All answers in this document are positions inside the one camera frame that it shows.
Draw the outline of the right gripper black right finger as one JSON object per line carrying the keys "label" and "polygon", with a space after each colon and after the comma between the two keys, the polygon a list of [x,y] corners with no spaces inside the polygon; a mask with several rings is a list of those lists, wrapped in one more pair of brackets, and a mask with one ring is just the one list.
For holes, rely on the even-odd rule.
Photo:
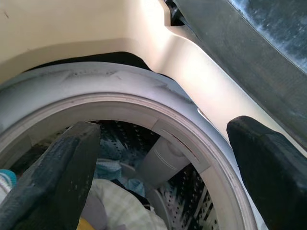
{"label": "right gripper black right finger", "polygon": [[281,133],[248,116],[226,128],[243,183],[270,230],[307,228],[307,159]]}

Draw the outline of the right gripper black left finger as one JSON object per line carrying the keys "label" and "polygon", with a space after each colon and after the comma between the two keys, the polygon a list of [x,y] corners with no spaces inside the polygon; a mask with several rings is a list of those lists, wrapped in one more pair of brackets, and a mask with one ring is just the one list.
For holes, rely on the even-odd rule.
{"label": "right gripper black left finger", "polygon": [[56,139],[0,205],[2,230],[75,230],[92,185],[100,127],[77,122]]}

